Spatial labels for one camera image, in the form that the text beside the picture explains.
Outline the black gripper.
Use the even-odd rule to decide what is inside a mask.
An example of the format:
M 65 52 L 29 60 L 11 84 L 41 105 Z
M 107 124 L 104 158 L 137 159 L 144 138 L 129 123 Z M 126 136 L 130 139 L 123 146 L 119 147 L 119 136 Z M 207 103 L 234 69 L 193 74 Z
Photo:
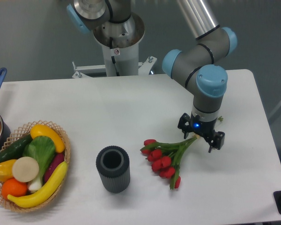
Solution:
M 213 149 L 220 150 L 224 145 L 225 140 L 224 132 L 214 130 L 216 121 L 217 117 L 211 121 L 203 121 L 199 115 L 194 116 L 191 114 L 191 116 L 189 116 L 184 113 L 180 117 L 177 127 L 184 134 L 184 139 L 188 137 L 189 133 L 193 132 L 208 140 L 208 153 L 211 153 Z

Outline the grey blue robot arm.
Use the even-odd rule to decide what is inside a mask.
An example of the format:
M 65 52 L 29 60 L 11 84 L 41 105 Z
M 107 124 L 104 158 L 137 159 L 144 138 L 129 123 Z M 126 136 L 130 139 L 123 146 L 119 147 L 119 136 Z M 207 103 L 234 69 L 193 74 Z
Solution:
M 169 51 L 162 62 L 164 73 L 193 94 L 192 113 L 180 117 L 178 128 L 219 150 L 225 134 L 214 127 L 228 75 L 215 63 L 235 50 L 237 37 L 219 25 L 206 1 L 180 0 L 178 5 L 197 41 L 188 52 Z M 129 0 L 73 0 L 67 13 L 80 32 L 92 32 L 101 45 L 107 76 L 140 74 L 139 43 L 145 27 Z

